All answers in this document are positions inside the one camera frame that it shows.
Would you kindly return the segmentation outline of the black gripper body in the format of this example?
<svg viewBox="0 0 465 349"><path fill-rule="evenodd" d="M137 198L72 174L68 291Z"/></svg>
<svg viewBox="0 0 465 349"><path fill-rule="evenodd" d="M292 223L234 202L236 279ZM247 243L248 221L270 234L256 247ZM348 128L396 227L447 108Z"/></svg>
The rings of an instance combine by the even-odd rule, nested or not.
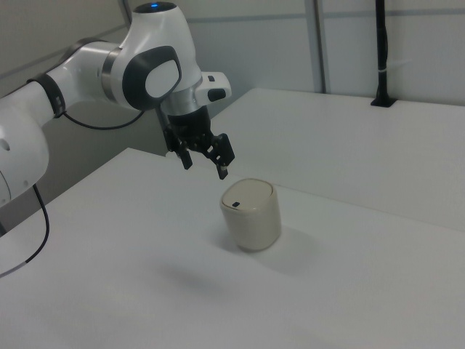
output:
<svg viewBox="0 0 465 349"><path fill-rule="evenodd" d="M184 115L168 115L168 120L175 135L182 142L189 146L211 145L211 120L206 106Z"/></svg>

